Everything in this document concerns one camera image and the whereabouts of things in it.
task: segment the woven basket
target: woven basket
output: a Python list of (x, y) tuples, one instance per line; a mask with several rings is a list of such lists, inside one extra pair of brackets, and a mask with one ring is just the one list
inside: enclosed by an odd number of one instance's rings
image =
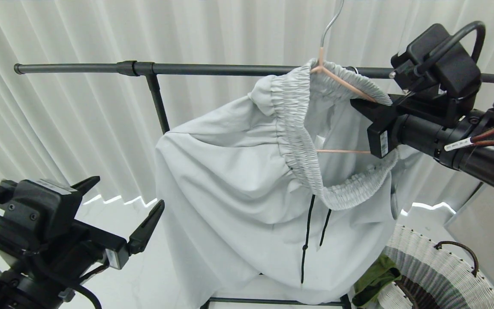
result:
[[(441, 250), (445, 244), (467, 250), (474, 259), (474, 267), (451, 252)], [(396, 225), (383, 253), (396, 263), (404, 276), (379, 294), (379, 303), (384, 309), (494, 309), (494, 291), (478, 273), (478, 260), (466, 246), (453, 241), (436, 244), (411, 229)], [(398, 285), (408, 292), (402, 293)]]

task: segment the basket handle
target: basket handle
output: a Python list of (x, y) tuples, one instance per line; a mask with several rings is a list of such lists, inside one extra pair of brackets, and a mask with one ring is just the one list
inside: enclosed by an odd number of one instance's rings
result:
[(415, 299), (415, 297), (413, 296), (413, 294), (411, 294), (411, 292), (404, 286), (404, 284), (400, 280), (394, 281), (394, 283), (396, 283), (396, 286), (398, 288), (400, 288), (400, 290), (402, 290), (404, 292), (405, 296), (413, 304), (413, 306), (411, 307), (411, 309), (419, 309), (418, 308), (417, 300)]
[(474, 260), (474, 270), (472, 270), (472, 275), (476, 277), (480, 268), (480, 264), (478, 263), (478, 258), (476, 258), (476, 254), (474, 253), (474, 251), (472, 251), (472, 249), (468, 248), (466, 245), (461, 244), (460, 242), (449, 240), (438, 242), (437, 245), (434, 246), (434, 248), (439, 250), (441, 249), (442, 245), (455, 245), (461, 247), (462, 249), (465, 249), (472, 256), (472, 260)]

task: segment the metal hanger hook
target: metal hanger hook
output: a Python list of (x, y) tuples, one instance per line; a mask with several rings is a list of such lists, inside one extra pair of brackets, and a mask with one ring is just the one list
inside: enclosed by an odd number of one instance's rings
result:
[(329, 31), (329, 29), (331, 29), (331, 26), (335, 23), (335, 21), (339, 17), (340, 12), (343, 10), (343, 6), (344, 6), (344, 0), (341, 0), (339, 11), (335, 14), (335, 16), (333, 16), (333, 19), (331, 20), (329, 25), (327, 25), (327, 27), (325, 27), (325, 30), (323, 31), (323, 35), (321, 35), (321, 43), (319, 44), (320, 47), (323, 48), (323, 45), (325, 43), (325, 36), (327, 35), (327, 31)]

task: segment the black clothing rack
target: black clothing rack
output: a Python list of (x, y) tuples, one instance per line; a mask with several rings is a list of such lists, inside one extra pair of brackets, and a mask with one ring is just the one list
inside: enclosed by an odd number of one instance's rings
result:
[[(30, 73), (119, 73), (126, 76), (145, 76), (154, 101), (157, 117), (163, 133), (169, 131), (169, 122), (165, 113), (165, 106), (161, 97), (161, 90), (157, 80), (158, 75), (182, 76), (281, 76), (287, 74), (295, 66), (286, 65), (227, 65), (227, 64), (170, 64), (143, 61), (122, 61), (118, 63), (71, 63), (71, 64), (15, 64), (17, 74)], [(357, 72), (373, 79), (388, 79), (392, 68), (356, 68), (346, 69)], [(482, 74), (483, 82), (494, 83), (494, 74)], [(229, 297), (210, 297), (200, 309), (208, 309), (214, 303), (260, 303), (271, 305), (304, 305), (292, 300), (271, 299), (243, 299)], [(340, 301), (322, 303), (320, 306), (339, 306), (351, 309), (347, 295)]]

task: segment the white curtain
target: white curtain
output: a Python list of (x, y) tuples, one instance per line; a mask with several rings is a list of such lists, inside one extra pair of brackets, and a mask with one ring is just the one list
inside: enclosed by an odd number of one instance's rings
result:
[[(74, 183), (100, 175), (89, 197), (154, 196), (153, 149), (161, 130), (144, 78), (118, 74), (29, 74), (15, 63), (301, 65), (317, 56), (322, 30), (340, 0), (0, 1), (0, 179)], [(494, 0), (346, 0), (328, 34), (327, 59), (390, 67), (390, 57), (433, 23), (449, 32), (487, 25), (479, 60), (494, 73)], [(475, 35), (463, 40), (469, 50)], [(161, 76), (171, 127), (252, 88), (256, 78)], [(393, 82), (378, 80), (385, 91)], [(480, 91), (478, 108), (494, 100)], [(478, 183), (420, 166), (420, 202), (461, 205)]]

